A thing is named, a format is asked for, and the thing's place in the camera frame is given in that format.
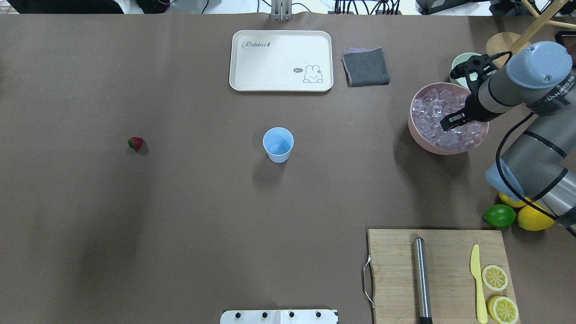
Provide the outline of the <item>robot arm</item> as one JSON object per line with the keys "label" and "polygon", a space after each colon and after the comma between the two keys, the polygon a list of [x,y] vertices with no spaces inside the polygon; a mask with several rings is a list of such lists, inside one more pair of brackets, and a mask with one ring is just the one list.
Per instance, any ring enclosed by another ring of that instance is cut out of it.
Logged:
{"label": "robot arm", "polygon": [[575,234],[575,173],[562,161],[575,150],[575,73],[567,49],[540,41],[520,50],[470,57],[450,72],[465,78],[465,105],[440,122],[444,131],[489,122],[524,104],[530,113],[506,133],[485,178]]}

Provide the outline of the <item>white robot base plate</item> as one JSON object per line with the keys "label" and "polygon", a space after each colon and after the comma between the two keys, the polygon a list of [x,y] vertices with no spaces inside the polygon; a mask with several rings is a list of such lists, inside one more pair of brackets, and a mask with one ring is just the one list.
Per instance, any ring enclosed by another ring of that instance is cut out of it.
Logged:
{"label": "white robot base plate", "polygon": [[338,324],[337,311],[330,309],[229,310],[220,324]]}

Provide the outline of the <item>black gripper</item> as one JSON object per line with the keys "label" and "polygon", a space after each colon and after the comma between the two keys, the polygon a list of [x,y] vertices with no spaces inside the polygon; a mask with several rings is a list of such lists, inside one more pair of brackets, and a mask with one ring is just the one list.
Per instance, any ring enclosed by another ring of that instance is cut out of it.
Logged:
{"label": "black gripper", "polygon": [[449,113],[440,121],[443,131],[448,132],[456,127],[463,126],[468,120],[489,122],[500,116],[500,113],[491,112],[479,102],[474,94],[470,94],[465,101],[463,112]]}

